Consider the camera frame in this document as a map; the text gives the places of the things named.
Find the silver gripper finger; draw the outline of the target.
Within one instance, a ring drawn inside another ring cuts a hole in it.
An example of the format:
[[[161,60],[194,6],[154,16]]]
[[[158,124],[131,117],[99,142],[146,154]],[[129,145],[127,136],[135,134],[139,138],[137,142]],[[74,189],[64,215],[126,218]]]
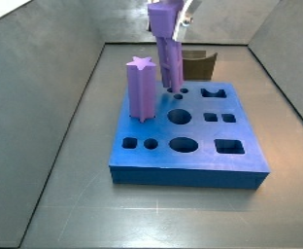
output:
[[[177,22],[173,33],[173,39],[177,42],[182,42],[185,39],[186,30],[193,23],[193,16],[201,3],[201,0],[183,0],[183,5],[177,12]]]

